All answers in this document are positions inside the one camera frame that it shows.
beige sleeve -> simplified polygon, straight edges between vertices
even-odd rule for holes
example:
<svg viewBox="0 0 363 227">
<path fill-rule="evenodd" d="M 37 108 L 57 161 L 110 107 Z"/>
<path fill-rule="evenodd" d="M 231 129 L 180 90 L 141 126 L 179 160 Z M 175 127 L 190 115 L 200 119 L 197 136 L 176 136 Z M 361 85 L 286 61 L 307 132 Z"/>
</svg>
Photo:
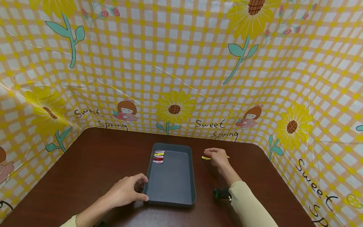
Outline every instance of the beige sleeve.
<svg viewBox="0 0 363 227">
<path fill-rule="evenodd" d="M 278 227 L 245 182 L 233 183 L 229 193 L 232 195 L 231 205 L 240 217 L 243 227 Z"/>
<path fill-rule="evenodd" d="M 69 219 L 66 223 L 64 223 L 60 227 L 77 227 L 77 225 L 76 225 L 76 215 L 74 215 L 71 219 Z"/>
</svg>

cartoon girl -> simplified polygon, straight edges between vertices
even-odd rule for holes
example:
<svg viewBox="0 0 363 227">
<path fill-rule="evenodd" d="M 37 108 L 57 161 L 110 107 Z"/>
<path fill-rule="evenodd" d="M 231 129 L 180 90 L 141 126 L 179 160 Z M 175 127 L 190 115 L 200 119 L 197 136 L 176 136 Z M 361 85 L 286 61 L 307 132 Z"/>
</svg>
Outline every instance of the cartoon girl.
<svg viewBox="0 0 363 227">
<path fill-rule="evenodd" d="M 263 105 L 256 105 L 255 107 L 249 109 L 243 116 L 243 119 L 238 119 L 236 126 L 241 127 L 242 129 L 249 129 L 255 126 L 255 120 L 258 119 L 261 115 L 262 106 Z"/>
<path fill-rule="evenodd" d="M 6 160 L 5 150 L 0 147 L 0 188 L 2 188 L 9 180 L 10 173 L 14 170 L 13 162 L 3 163 Z"/>
<path fill-rule="evenodd" d="M 113 116 L 123 121 L 134 122 L 137 121 L 135 114 L 137 113 L 136 106 L 132 99 L 126 98 L 125 101 L 119 102 L 117 111 L 114 111 Z"/>
</svg>

sunflower center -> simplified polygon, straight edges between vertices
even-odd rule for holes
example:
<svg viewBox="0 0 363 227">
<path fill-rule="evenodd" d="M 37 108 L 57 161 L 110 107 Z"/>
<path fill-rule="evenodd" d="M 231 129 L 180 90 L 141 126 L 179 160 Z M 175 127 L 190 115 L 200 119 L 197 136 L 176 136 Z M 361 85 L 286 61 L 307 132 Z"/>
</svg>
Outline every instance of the sunflower center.
<svg viewBox="0 0 363 227">
<path fill-rule="evenodd" d="M 248 3 L 248 13 L 253 16 L 256 15 L 263 7 L 265 0 L 250 0 Z"/>
<path fill-rule="evenodd" d="M 181 111 L 181 108 L 178 105 L 171 105 L 171 106 L 169 106 L 168 111 L 171 114 L 178 114 Z"/>
<path fill-rule="evenodd" d="M 289 134 L 292 134 L 296 131 L 297 129 L 297 122 L 292 120 L 287 124 L 286 130 Z"/>
<path fill-rule="evenodd" d="M 58 119 L 58 117 L 57 116 L 55 116 L 52 112 L 51 112 L 51 110 L 50 109 L 48 109 L 47 107 L 45 107 L 45 106 L 43 106 L 43 109 L 45 110 L 45 111 L 47 111 L 48 112 L 48 114 L 55 120 L 55 119 Z"/>
</svg>

text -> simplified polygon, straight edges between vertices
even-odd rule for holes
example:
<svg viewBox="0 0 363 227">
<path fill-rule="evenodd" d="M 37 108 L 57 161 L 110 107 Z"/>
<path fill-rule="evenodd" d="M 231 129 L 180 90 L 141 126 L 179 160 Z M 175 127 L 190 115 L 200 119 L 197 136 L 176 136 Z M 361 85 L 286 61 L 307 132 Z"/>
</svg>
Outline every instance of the text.
<svg viewBox="0 0 363 227">
<path fill-rule="evenodd" d="M 235 132 L 234 134 L 233 133 L 219 133 L 217 135 L 218 132 L 215 132 L 213 133 L 213 135 L 211 135 L 212 138 L 214 138 L 214 140 L 216 140 L 217 138 L 221 138 L 221 137 L 236 137 L 234 141 L 237 140 L 238 138 L 238 133 Z"/>
<path fill-rule="evenodd" d="M 109 128 L 109 127 L 126 128 L 126 131 L 129 130 L 126 125 L 118 125 L 118 124 L 112 124 L 112 123 L 106 123 L 106 122 L 102 123 L 101 121 L 98 121 L 98 126 L 105 127 L 105 128 Z"/>
<path fill-rule="evenodd" d="M 199 128 L 200 126 L 202 126 L 202 127 L 218 128 L 218 125 L 219 125 L 219 127 L 225 128 L 224 126 L 222 127 L 224 121 L 225 121 L 225 119 L 223 121 L 221 121 L 221 123 L 208 123 L 208 124 L 203 124 L 202 123 L 202 124 L 199 124 L 198 122 L 202 122 L 202 121 L 197 120 L 196 123 L 198 124 L 198 126 L 195 126 L 195 127 Z"/>
<path fill-rule="evenodd" d="M 75 115 L 79 115 L 79 117 L 76 117 L 76 118 L 81 118 L 85 113 L 93 113 L 94 115 L 98 115 L 100 117 L 104 117 L 104 116 L 100 115 L 100 113 L 98 111 L 99 111 L 99 109 L 97 109 L 96 112 L 93 111 L 93 110 L 85 110 L 85 111 L 84 110 L 81 110 L 81 111 L 75 110 L 74 111 L 74 114 Z"/>
<path fill-rule="evenodd" d="M 302 169 L 302 166 L 305 166 L 305 163 L 304 163 L 304 160 L 302 160 L 302 159 L 299 159 L 299 167 L 297 167 L 297 166 L 295 166 L 296 167 L 296 169 L 299 171 L 299 172 L 301 172 L 301 171 L 303 171 L 303 169 Z M 320 189 L 318 189 L 318 186 L 317 186 L 317 184 L 315 184 L 315 183 L 313 183 L 313 182 L 311 182 L 311 179 L 309 179 L 309 177 L 306 175 L 306 173 L 305 173 L 305 171 L 302 173 L 302 176 L 306 179 L 306 181 L 307 182 L 309 182 L 310 183 L 310 186 L 311 186 L 311 188 L 313 189 L 313 191 L 316 191 L 316 193 L 318 194 L 318 196 L 321 198 L 321 196 L 323 196 L 324 195 L 324 193 L 320 190 Z M 330 207 L 330 205 L 328 204 L 328 202 L 332 202 L 331 201 L 331 199 L 339 199 L 338 197 L 336 197 L 336 196 L 327 196 L 327 195 L 325 195 L 325 197 L 326 197 L 326 199 L 325 199 L 325 204 L 326 204 L 326 206 L 331 210 L 331 211 L 333 211 L 333 209 Z M 320 208 L 318 205 L 314 205 L 314 211 L 315 211 L 315 213 L 313 213 L 312 212 L 312 210 L 311 210 L 311 207 L 309 207 L 309 209 L 310 209 L 310 212 L 315 216 L 315 217 L 317 217 L 317 218 L 320 218 L 319 220 L 313 220 L 313 222 L 315 223 L 315 222 L 319 222 L 320 223 L 320 225 L 322 225 L 322 226 L 324 226 L 324 227 L 328 227 L 329 226 L 329 224 L 328 224 L 328 222 L 326 221 L 326 219 L 325 218 L 321 218 L 321 217 L 319 217 L 319 214 L 318 214 L 318 212 L 317 212 L 317 208 Z"/>
</svg>

green leaf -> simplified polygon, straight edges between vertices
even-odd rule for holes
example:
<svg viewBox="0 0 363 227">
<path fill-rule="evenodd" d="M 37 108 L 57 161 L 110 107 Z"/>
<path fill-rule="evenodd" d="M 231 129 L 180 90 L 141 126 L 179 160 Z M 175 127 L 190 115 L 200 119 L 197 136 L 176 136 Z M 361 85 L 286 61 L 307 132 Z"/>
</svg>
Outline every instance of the green leaf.
<svg viewBox="0 0 363 227">
<path fill-rule="evenodd" d="M 158 129 L 161 129 L 161 130 L 165 131 L 164 127 L 163 127 L 161 124 L 156 124 L 156 127 L 157 127 Z"/>
<path fill-rule="evenodd" d="M 355 128 L 357 131 L 363 131 L 363 125 L 359 125 Z"/>
<path fill-rule="evenodd" d="M 70 127 L 69 129 L 65 130 L 62 135 L 59 137 L 59 141 L 62 142 L 66 136 L 70 133 L 70 131 L 72 130 L 72 127 Z"/>
<path fill-rule="evenodd" d="M 174 125 L 174 126 L 170 126 L 169 130 L 176 130 L 176 129 L 179 129 L 179 128 L 181 128 L 180 125 Z"/>
<path fill-rule="evenodd" d="M 54 151 L 57 148 L 59 148 L 59 147 L 57 147 L 54 143 L 50 143 L 50 144 L 45 145 L 45 149 L 47 151 Z"/>
<path fill-rule="evenodd" d="M 112 14 L 112 16 L 115 16 L 115 13 L 113 12 L 114 9 L 115 7 L 110 8 L 110 13 Z"/>
<path fill-rule="evenodd" d="M 70 37 L 70 31 L 68 31 L 65 27 L 51 21 L 45 22 L 55 33 L 63 37 Z"/>
<path fill-rule="evenodd" d="M 240 47 L 234 43 L 228 44 L 228 49 L 229 49 L 229 52 L 236 57 L 241 57 L 244 54 L 242 47 Z"/>
<path fill-rule="evenodd" d="M 79 26 L 76 28 L 76 42 L 84 40 L 86 37 L 85 35 L 85 29 L 83 26 Z"/>
<path fill-rule="evenodd" d="M 278 142 L 280 141 L 280 139 L 277 139 L 276 141 L 275 141 L 275 143 L 273 144 L 273 146 L 272 147 L 276 147 L 276 145 L 278 144 Z"/>
<path fill-rule="evenodd" d="M 284 155 L 283 151 L 281 150 L 281 148 L 279 147 L 274 147 L 273 151 L 277 154 L 277 155 Z"/>
<path fill-rule="evenodd" d="M 103 20 L 105 20 L 105 19 L 106 19 L 105 17 L 103 17 L 103 16 L 102 16 L 102 11 L 101 11 L 101 12 L 99 12 L 98 16 L 99 16 L 101 19 L 103 19 Z"/>
<path fill-rule="evenodd" d="M 252 55 L 254 55 L 254 53 L 256 53 L 257 51 L 257 48 L 258 48 L 258 44 L 253 46 L 250 51 L 248 52 L 247 56 L 245 57 L 245 59 L 249 58 L 249 57 L 252 57 Z"/>
<path fill-rule="evenodd" d="M 271 149 L 271 146 L 272 146 L 272 141 L 273 141 L 273 137 L 272 137 L 272 135 L 270 135 L 270 138 L 269 138 L 270 149 Z"/>
</svg>

